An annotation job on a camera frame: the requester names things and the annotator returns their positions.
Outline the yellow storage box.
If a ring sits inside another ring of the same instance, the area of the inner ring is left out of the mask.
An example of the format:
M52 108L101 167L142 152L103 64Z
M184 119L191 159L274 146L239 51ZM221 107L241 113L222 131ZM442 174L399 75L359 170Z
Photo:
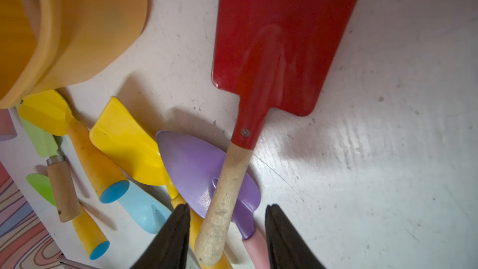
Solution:
M1 0L1 108L91 79L141 35L148 0L40 0L38 39L21 0Z

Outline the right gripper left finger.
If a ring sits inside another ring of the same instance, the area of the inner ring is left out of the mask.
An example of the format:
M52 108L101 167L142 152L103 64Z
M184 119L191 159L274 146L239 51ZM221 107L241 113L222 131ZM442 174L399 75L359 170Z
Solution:
M132 269L185 269L189 235L190 207L179 204Z

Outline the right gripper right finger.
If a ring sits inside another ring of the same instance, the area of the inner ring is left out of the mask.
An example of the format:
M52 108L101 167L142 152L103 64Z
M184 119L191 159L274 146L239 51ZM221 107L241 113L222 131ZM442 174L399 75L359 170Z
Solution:
M325 269L279 205L266 208L265 228L272 269Z

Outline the red shovel wooden handle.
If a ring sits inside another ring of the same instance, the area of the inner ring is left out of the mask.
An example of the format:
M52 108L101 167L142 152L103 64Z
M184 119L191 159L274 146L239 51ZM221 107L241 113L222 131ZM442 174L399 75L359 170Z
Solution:
M195 242L221 258L246 169L271 108L305 117L316 106L357 0L219 0L212 82L240 97L219 183Z

